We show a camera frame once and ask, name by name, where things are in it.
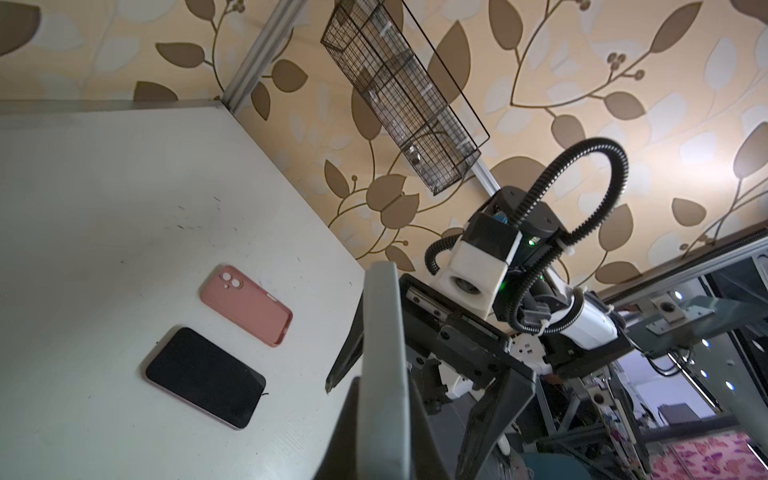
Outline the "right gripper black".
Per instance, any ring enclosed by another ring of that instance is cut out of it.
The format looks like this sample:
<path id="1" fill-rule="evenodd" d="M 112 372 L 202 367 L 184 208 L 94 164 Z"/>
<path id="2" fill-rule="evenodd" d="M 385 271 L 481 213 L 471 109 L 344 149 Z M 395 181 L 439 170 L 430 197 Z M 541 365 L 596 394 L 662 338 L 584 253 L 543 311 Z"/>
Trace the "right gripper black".
<path id="1" fill-rule="evenodd" d="M 456 479 L 476 479 L 505 430 L 535 396 L 536 374 L 513 358 L 510 337 L 410 274 L 399 279 L 406 344 L 485 389 L 471 409 Z M 363 297 L 325 381 L 330 393 L 363 353 Z"/>

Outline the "black phone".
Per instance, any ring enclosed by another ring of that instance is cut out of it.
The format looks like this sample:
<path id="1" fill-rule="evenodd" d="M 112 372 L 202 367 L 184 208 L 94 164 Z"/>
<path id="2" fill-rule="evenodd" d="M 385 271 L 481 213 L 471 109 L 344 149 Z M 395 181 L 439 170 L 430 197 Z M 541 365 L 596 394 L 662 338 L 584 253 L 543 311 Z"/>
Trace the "black phone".
<path id="1" fill-rule="evenodd" d="M 356 476 L 408 479 L 411 425 L 408 368 L 397 267 L 377 262 L 365 274 L 363 358 L 356 426 Z"/>

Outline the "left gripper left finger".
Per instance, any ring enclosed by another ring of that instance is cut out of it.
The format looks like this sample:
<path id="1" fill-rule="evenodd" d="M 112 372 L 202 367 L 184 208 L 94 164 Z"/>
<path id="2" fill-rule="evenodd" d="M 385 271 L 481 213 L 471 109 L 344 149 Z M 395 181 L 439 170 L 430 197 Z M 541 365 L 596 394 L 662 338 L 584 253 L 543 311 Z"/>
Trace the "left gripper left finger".
<path id="1" fill-rule="evenodd" d="M 315 480 L 357 480 L 357 417 L 360 378 L 348 390 Z"/>

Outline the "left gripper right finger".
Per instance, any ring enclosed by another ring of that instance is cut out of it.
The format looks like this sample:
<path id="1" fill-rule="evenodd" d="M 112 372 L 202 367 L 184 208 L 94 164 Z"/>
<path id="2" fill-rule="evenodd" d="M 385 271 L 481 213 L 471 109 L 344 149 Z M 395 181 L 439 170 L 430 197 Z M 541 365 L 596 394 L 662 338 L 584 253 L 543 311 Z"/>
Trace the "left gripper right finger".
<path id="1" fill-rule="evenodd" d="M 419 389 L 408 374 L 410 407 L 411 479 L 448 480 L 450 478 L 437 449 L 424 410 Z"/>

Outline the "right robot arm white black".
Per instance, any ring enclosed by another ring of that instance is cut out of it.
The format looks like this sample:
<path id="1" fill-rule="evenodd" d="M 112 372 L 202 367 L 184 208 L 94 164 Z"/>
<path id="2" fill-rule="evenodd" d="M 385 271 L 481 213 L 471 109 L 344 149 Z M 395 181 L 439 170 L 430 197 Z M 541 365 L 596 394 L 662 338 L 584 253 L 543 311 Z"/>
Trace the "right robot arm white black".
<path id="1" fill-rule="evenodd" d="M 607 192 L 575 230 L 554 227 L 548 234 L 529 228 L 543 222 L 541 202 L 556 180 L 577 160 L 603 154 L 611 167 Z M 601 226 L 623 195 L 629 160 L 613 140 L 577 142 L 537 178 L 521 199 L 498 190 L 470 218 L 462 233 L 441 238 L 425 253 L 432 275 L 423 284 L 399 275 L 392 262 L 366 271 L 350 332 L 327 377 L 334 389 L 352 366 L 354 379 L 320 474 L 354 479 L 442 478 L 436 452 L 408 369 L 407 351 L 424 350 L 484 390 L 472 409 L 456 475 L 473 479 L 505 429 L 534 396 L 534 371 L 512 357 L 502 335 L 486 324 L 495 314 L 514 330 L 534 336 L 558 334 L 584 317 L 582 290 L 562 286 L 553 310 L 543 301 L 524 302 L 546 270 Z"/>

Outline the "pink phone case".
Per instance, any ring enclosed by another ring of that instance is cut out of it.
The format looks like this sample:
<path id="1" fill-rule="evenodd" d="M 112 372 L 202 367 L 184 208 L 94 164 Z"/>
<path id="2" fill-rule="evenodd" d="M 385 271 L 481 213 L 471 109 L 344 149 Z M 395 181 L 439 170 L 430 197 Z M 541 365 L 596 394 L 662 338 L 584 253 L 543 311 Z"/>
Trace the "pink phone case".
<path id="1" fill-rule="evenodd" d="M 200 289 L 201 301 L 264 344 L 280 346 L 292 311 L 232 265 L 219 265 Z"/>

